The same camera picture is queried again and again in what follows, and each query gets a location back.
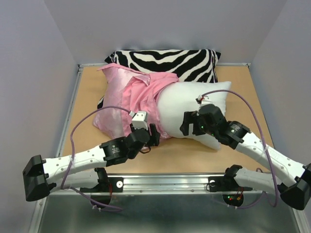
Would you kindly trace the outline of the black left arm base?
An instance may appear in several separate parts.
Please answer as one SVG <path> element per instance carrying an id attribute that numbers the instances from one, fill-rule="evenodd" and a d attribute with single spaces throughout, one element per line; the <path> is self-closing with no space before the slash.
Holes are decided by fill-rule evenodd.
<path id="1" fill-rule="evenodd" d="M 105 208 L 104 204 L 109 205 L 112 201 L 113 193 L 121 193 L 123 191 L 124 178 L 121 176 L 108 176 L 105 168 L 95 168 L 94 170 L 98 176 L 98 184 L 91 188 L 91 197 L 101 203 L 101 208 Z"/>

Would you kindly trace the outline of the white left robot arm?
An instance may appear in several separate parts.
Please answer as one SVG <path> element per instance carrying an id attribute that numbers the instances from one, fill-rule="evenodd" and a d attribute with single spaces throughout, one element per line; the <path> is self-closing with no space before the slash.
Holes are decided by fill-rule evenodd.
<path id="1" fill-rule="evenodd" d="M 55 190 L 59 179 L 91 168 L 123 164 L 128 159 L 134 159 L 143 147 L 158 146 L 159 141 L 160 133 L 155 124 L 150 124 L 147 130 L 132 128 L 128 136 L 110 140 L 75 155 L 53 159 L 33 156 L 22 172 L 25 198 L 27 201 L 45 198 Z"/>

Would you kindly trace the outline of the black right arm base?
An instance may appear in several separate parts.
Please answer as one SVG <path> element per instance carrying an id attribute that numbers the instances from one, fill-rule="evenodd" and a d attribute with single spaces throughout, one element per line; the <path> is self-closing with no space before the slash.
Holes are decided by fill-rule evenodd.
<path id="1" fill-rule="evenodd" d="M 225 170 L 223 176 L 209 176 L 205 190 L 208 192 L 233 192 L 233 194 L 223 194 L 223 200 L 229 207 L 241 208 L 244 191 L 252 191 L 251 187 L 240 186 L 234 178 L 237 172 L 242 169 L 240 165 L 232 165 Z"/>

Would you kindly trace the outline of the pink floral satin pillowcase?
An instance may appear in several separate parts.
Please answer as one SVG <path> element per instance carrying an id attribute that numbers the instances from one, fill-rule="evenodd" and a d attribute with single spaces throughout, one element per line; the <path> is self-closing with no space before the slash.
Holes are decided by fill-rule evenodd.
<path id="1" fill-rule="evenodd" d="M 161 139 L 170 136 L 160 124 L 157 101 L 159 94 L 169 85 L 179 82 L 174 73 L 144 73 L 115 63 L 100 68 L 107 80 L 103 107 L 117 106 L 132 112 L 146 111 L 148 124 L 155 124 Z M 127 136 L 131 132 L 132 118 L 126 111 L 108 108 L 99 111 L 93 125 L 111 139 Z"/>

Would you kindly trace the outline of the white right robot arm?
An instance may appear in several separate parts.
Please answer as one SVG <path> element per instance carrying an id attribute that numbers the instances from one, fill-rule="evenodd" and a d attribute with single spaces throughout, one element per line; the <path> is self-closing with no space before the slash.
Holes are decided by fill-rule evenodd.
<path id="1" fill-rule="evenodd" d="M 296 210 L 305 209 L 311 198 L 310 165 L 294 161 L 268 146 L 245 125 L 226 120 L 220 108 L 213 104 L 185 112 L 180 126 L 184 136 L 189 135 L 190 125 L 193 126 L 193 135 L 208 134 L 270 170 L 270 173 L 262 173 L 232 165 L 222 177 L 210 184 L 210 192 L 255 189 L 274 194 Z"/>

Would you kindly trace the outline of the white pillow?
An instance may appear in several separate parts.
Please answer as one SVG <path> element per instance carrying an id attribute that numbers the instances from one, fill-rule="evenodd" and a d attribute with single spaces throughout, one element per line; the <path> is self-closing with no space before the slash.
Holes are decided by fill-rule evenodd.
<path id="1" fill-rule="evenodd" d="M 221 144 L 214 137 L 208 134 L 195 136 L 191 132 L 188 136 L 184 136 L 180 131 L 180 126 L 183 123 L 185 112 L 198 110 L 199 105 L 196 98 L 210 91 L 222 90 L 222 92 L 205 96 L 205 100 L 207 103 L 218 106 L 225 114 L 227 97 L 225 90 L 230 88 L 230 81 L 219 83 L 177 82 L 167 86 L 160 93 L 157 101 L 160 126 L 170 137 L 193 139 L 211 149 L 220 150 Z"/>

